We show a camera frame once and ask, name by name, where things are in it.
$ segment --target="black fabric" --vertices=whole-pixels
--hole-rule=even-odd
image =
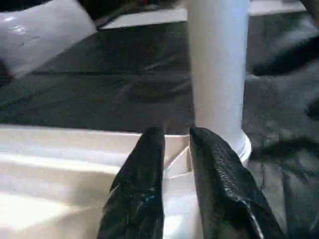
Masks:
[[[164,132],[148,129],[114,179],[98,239],[162,239],[164,152]]]
[[[0,88],[8,83],[10,83],[12,77],[9,75],[9,72],[5,64],[0,61]]]
[[[249,170],[282,230],[291,239],[316,239],[319,123],[309,116],[318,109],[318,30],[310,19],[286,28],[260,59],[262,76],[247,79],[243,128],[254,148]],[[276,64],[276,72],[268,68]]]
[[[48,1],[50,0],[2,0],[0,2],[0,11],[25,10]]]
[[[187,134],[194,124],[185,23],[98,32],[0,90],[0,122]]]
[[[237,154],[205,128],[191,128],[191,154],[205,239],[283,239],[270,207]]]

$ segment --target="pole base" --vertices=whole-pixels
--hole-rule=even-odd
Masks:
[[[249,162],[249,157],[251,155],[251,151],[252,151],[252,146],[251,146],[251,142],[250,139],[248,138],[248,136],[244,133],[244,138],[245,138],[245,142],[244,142],[244,146],[241,150],[241,152],[238,154],[241,163],[243,164],[243,166],[245,168],[248,167],[248,162]]]

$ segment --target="white cylindrical pole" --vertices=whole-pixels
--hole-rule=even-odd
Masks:
[[[196,126],[226,140],[242,162],[251,152],[241,128],[250,0],[189,0]]]

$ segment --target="white platform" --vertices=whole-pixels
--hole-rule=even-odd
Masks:
[[[0,238],[93,239],[139,134],[0,126]],[[165,137],[164,239],[201,239],[188,135]]]

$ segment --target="white pedestal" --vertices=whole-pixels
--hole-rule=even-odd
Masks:
[[[246,164],[241,128],[249,0],[189,0],[188,25],[196,126],[223,137]]]

